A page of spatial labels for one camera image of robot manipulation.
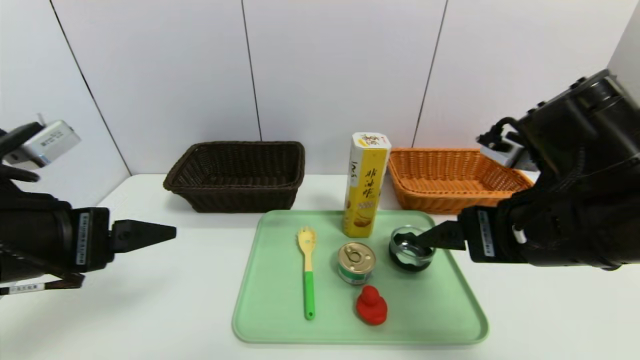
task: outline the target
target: spatula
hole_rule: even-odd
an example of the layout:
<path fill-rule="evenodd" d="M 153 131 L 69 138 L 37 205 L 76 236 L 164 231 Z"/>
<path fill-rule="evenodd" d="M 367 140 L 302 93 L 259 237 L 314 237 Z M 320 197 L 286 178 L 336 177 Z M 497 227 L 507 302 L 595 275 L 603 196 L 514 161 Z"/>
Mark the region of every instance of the spatula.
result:
<path fill-rule="evenodd" d="M 305 255 L 305 318 L 313 320 L 316 317 L 316 302 L 314 300 L 314 271 L 311 265 L 311 253 L 316 247 L 316 232 L 309 226 L 298 231 L 298 246 Z"/>

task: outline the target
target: small glass cup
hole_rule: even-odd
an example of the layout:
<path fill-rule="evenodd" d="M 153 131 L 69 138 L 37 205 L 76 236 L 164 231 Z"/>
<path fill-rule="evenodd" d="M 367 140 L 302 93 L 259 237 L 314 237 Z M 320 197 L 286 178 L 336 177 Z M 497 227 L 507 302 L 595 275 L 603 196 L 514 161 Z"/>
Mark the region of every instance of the small glass cup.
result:
<path fill-rule="evenodd" d="M 408 236 L 398 236 L 398 234 L 420 235 L 424 230 L 415 226 L 405 225 L 398 227 L 391 233 L 389 241 L 389 256 L 391 260 L 400 268 L 410 272 L 420 272 L 426 269 L 432 262 L 436 249 L 433 247 L 423 248 L 418 246 L 412 238 Z"/>

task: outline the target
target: green spatula handle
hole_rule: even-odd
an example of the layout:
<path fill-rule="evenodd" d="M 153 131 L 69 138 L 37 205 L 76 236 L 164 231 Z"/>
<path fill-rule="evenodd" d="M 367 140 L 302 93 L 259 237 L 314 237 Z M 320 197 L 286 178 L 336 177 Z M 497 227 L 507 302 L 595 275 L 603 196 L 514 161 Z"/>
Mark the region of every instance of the green spatula handle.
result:
<path fill-rule="evenodd" d="M 307 320 L 313 320 L 315 317 L 314 273 L 312 271 L 305 271 L 305 318 L 307 318 Z"/>

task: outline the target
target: snack canister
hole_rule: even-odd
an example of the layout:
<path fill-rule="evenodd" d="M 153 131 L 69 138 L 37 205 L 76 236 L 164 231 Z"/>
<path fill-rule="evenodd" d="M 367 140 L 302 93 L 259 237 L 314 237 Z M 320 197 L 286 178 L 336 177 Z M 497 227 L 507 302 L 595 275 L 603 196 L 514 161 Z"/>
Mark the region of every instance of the snack canister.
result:
<path fill-rule="evenodd" d="M 351 137 L 342 221 L 346 236 L 368 238 L 371 235 L 390 153 L 391 143 L 385 135 L 355 133 Z"/>
<path fill-rule="evenodd" d="M 376 255 L 363 243 L 346 243 L 338 250 L 338 274 L 352 285 L 369 281 L 375 266 Z"/>

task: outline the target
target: white wall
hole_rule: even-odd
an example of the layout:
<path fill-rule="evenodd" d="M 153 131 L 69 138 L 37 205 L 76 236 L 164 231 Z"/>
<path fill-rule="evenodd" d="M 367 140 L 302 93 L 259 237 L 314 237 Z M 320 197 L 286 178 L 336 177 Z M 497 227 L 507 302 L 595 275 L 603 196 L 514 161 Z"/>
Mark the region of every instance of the white wall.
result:
<path fill-rule="evenodd" d="M 350 135 L 411 146 L 445 0 L 244 0 L 263 140 L 343 174 Z"/>
<path fill-rule="evenodd" d="M 55 0 L 134 174 L 192 144 L 260 140 L 240 0 Z"/>
<path fill-rule="evenodd" d="M 30 192 L 92 206 L 129 176 L 84 85 L 47 0 L 0 1 L 0 127 L 65 120 L 83 141 L 37 170 Z"/>
<path fill-rule="evenodd" d="M 415 146 L 477 147 L 500 118 L 606 68 L 636 3 L 449 0 Z"/>
<path fill-rule="evenodd" d="M 640 5 L 631 16 L 609 68 L 634 100 L 640 102 Z"/>

